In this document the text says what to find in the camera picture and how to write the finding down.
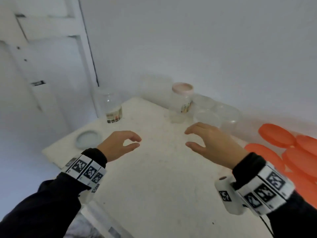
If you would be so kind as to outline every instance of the left hand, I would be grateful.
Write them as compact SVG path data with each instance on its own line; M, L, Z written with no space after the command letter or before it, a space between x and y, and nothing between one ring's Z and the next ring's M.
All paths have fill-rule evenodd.
M123 146L125 140L132 142L141 142L141 137L132 131L115 131L106 138L100 145L97 146L107 158L108 162L114 161L126 153L135 150L140 146L138 143Z

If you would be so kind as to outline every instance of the black jacket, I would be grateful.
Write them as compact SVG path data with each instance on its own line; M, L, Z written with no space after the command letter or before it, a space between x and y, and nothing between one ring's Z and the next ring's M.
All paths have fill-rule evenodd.
M106 158L99 150L87 149L83 154L106 166ZM261 156L255 153L246 156L233 169L235 188L248 183L264 165ZM65 173L60 173L55 180L44 181L38 192L19 203L0 222L0 237L62 238L81 208L78 194L88 188ZM315 236L317 210L296 192L286 204L267 216L275 237Z

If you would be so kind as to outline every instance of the white table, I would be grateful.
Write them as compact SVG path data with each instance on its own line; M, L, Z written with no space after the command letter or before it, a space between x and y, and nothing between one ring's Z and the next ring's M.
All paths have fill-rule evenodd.
M98 119L43 150L62 168L81 152L75 138L85 130L101 132L103 138L116 130L132 130L142 137L141 146L107 164L107 173L94 202L117 220L135 238L161 237L270 237L262 221L250 211L229 214L214 187L228 170L213 164L185 146L190 124L171 124L166 109L132 98L122 105L123 119L107 124ZM240 145L246 142L236 139ZM83 214L110 237L98 214Z

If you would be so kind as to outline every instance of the right hand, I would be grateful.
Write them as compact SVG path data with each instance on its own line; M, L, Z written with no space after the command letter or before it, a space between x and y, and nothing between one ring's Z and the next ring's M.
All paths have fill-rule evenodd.
M206 146L202 147L195 142L187 142L187 147L206 159L229 169L233 169L249 153L230 136L208 124L201 122L193 124L186 129L185 134L200 136Z

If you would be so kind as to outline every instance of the orange lid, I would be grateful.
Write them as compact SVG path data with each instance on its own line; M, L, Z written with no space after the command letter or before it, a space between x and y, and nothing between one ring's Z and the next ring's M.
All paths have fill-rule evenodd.
M272 163L278 171L285 172L285 164L282 158L273 150L262 144L247 144L244 148L249 152L255 152L257 155L262 156L266 161Z
M293 181L296 191L317 209L317 185L294 172L285 172L285 175Z
M280 148L288 148L296 143L295 137L290 132L275 124L266 123L258 132L264 140Z
M317 156L317 139L306 135L296 136L296 146L310 152L311 154Z
M314 155L299 148L288 148L282 158L292 171L311 181L317 181L317 159Z

